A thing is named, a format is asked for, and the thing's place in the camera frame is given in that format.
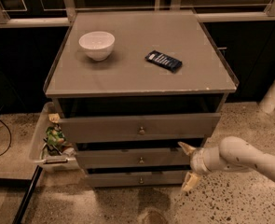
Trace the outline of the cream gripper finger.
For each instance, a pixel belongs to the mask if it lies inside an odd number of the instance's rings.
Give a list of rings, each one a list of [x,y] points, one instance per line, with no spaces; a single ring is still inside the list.
[[[189,157],[191,157],[194,151],[196,150],[195,147],[192,147],[191,145],[186,144],[184,142],[179,142],[178,145],[182,148],[184,153]]]
[[[194,172],[188,171],[186,173],[185,180],[182,184],[182,191],[184,192],[191,191],[194,187],[196,187],[199,184],[200,180],[201,180],[200,175]]]

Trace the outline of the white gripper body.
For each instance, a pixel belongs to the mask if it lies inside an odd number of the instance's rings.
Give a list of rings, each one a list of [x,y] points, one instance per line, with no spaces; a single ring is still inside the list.
[[[197,148],[190,157],[190,166],[198,175],[208,175],[218,167],[218,147]]]

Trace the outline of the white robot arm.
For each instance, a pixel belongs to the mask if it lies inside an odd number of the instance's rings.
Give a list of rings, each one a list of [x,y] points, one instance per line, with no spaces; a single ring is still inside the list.
[[[253,169],[275,182],[275,156],[239,137],[226,137],[215,147],[192,147],[184,142],[178,145],[189,157],[191,167],[182,185],[184,192],[196,187],[203,176],[217,171],[242,172]]]

